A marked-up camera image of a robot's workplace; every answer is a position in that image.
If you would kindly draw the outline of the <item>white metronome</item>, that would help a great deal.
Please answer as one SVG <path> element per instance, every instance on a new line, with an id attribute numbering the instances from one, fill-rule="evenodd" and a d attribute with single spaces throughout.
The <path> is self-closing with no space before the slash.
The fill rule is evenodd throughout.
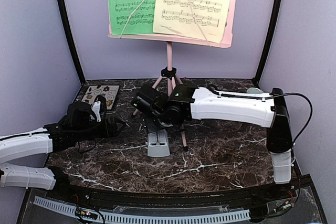
<path id="1" fill-rule="evenodd" d="M 170 156 L 169 141 L 165 129 L 148 133 L 148 156 L 157 158 Z"/>

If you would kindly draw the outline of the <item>yellow paper sheet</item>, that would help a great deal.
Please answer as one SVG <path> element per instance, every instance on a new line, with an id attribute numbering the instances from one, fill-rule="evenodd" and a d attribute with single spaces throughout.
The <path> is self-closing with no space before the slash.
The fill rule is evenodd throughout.
<path id="1" fill-rule="evenodd" d="M 153 32 L 222 41 L 230 0 L 155 0 Z"/>

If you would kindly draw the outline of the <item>green paper sheet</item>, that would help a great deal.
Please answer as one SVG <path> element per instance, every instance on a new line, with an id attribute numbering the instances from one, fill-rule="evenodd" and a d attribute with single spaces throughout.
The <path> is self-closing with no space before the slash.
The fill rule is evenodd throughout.
<path id="1" fill-rule="evenodd" d="M 156 0 L 108 0 L 110 35 L 168 36 L 153 32 Z"/>

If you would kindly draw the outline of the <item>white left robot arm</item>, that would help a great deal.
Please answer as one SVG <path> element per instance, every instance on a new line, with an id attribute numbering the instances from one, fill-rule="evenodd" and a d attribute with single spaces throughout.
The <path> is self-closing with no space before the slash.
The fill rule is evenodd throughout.
<path id="1" fill-rule="evenodd" d="M 125 128 L 122 120 L 107 115 L 107 105 L 74 102 L 57 123 L 36 130 L 1 137 L 1 187 L 53 190 L 63 201 L 74 197 L 68 176 L 58 167 L 33 168 L 14 165 L 12 160 L 37 154 L 67 150 L 77 143 L 118 136 Z"/>

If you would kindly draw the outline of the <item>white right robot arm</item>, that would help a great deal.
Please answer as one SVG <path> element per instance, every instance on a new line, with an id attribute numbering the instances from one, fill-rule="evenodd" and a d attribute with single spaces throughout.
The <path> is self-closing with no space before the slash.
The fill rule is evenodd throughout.
<path id="1" fill-rule="evenodd" d="M 274 184 L 268 188 L 273 200 L 288 191 L 291 181 L 293 140 L 283 91 L 240 93 L 178 84 L 170 95 L 145 84 L 137 91 L 131 105 L 145 115 L 155 129 L 181 126 L 191 120 L 244 122 L 267 130 L 266 148 L 271 154 Z"/>

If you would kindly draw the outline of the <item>floral patterned coaster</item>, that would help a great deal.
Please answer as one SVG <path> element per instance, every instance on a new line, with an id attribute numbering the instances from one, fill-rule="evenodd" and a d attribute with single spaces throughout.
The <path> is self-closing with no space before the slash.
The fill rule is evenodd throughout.
<path id="1" fill-rule="evenodd" d="M 117 97 L 119 86 L 117 85 L 93 85 L 89 86 L 84 93 L 81 101 L 92 105 L 97 96 L 102 96 L 106 99 L 108 110 L 112 110 L 114 101 Z"/>

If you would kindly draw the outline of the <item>pale green bowl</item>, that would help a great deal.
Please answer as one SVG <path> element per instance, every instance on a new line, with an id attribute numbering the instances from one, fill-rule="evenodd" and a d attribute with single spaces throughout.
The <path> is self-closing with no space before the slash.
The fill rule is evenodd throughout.
<path id="1" fill-rule="evenodd" d="M 249 94 L 261 94 L 261 93 L 263 93 L 263 90 L 261 90 L 259 88 L 252 87 L 252 88 L 248 88 L 246 90 L 246 93 L 249 93 Z"/>

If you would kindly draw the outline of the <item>black front rail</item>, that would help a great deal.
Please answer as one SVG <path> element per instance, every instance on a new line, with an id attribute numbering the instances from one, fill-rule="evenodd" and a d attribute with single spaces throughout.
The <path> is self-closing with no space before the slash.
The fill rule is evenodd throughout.
<path id="1" fill-rule="evenodd" d="M 211 191 L 207 193 L 150 194 L 128 193 L 104 189 L 93 189 L 75 185 L 68 186 L 67 195 L 56 195 L 53 191 L 29 189 L 25 194 L 25 202 L 32 202 L 35 196 L 42 196 L 69 203 L 79 203 L 83 207 L 112 209 L 116 206 L 148 207 L 148 208 L 188 208 L 228 205 L 230 208 L 258 208 L 268 202 L 289 197 L 289 192 L 297 196 L 303 186 L 300 178 L 294 178 L 288 184 L 274 183 L 241 189 Z"/>

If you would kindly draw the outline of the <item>black left frame post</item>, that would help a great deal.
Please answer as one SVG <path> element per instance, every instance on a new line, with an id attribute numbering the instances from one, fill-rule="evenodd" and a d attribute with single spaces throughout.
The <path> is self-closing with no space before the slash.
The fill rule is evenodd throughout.
<path id="1" fill-rule="evenodd" d="M 80 60 L 79 60 L 74 37 L 72 35 L 69 17 L 68 17 L 67 8 L 66 8 L 66 2 L 65 0 L 57 0 L 57 4 L 58 4 L 60 17 L 61 17 L 62 26 L 63 26 L 64 33 L 66 36 L 66 41 L 67 41 L 68 48 L 70 51 L 71 59 L 75 67 L 79 82 L 81 85 L 83 85 L 86 82 L 86 78 L 85 78 L 85 75 L 84 75 Z"/>

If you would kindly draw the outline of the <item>black frame post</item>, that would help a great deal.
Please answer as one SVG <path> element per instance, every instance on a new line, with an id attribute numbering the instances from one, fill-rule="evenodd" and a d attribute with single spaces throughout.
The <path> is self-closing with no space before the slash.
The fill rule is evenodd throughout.
<path id="1" fill-rule="evenodd" d="M 79 82 L 81 85 L 83 85 L 86 82 L 86 78 L 85 78 L 85 75 L 84 75 L 80 60 L 79 60 L 74 37 L 72 35 L 69 17 L 68 17 L 67 8 L 66 8 L 66 2 L 65 0 L 57 0 L 57 4 L 58 4 L 60 17 L 61 17 L 62 26 L 63 26 L 64 33 L 66 36 L 66 41 L 67 41 L 68 48 L 70 51 L 71 59 L 75 67 Z"/>
<path id="2" fill-rule="evenodd" d="M 258 87 L 266 66 L 266 62 L 269 56 L 269 52 L 271 49 L 271 44 L 272 40 L 274 38 L 275 30 L 276 30 L 276 25 L 278 21 L 278 15 L 280 11 L 280 5 L 281 5 L 281 0 L 274 0 L 273 5 L 272 5 L 272 11 L 271 11 L 271 16 L 270 16 L 270 21 L 269 21 L 269 26 L 265 38 L 265 43 L 263 46 L 263 50 L 261 52 L 259 64 L 255 73 L 255 76 L 252 78 L 252 82 L 255 87 Z"/>

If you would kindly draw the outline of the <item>black right frame post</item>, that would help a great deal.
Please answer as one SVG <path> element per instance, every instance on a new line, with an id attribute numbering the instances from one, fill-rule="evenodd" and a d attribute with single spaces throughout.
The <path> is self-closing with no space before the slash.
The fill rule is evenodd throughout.
<path id="1" fill-rule="evenodd" d="M 269 21 L 269 26 L 265 38 L 265 43 L 263 46 L 263 50 L 261 52 L 259 64 L 255 73 L 255 76 L 252 78 L 252 82 L 255 87 L 258 87 L 266 66 L 266 62 L 269 56 L 269 52 L 271 49 L 271 44 L 272 40 L 274 38 L 275 30 L 276 30 L 276 25 L 278 21 L 278 15 L 280 11 L 280 5 L 281 5 L 281 0 L 274 0 L 273 5 L 272 5 L 272 11 L 271 11 L 271 16 L 270 16 L 270 21 Z"/>

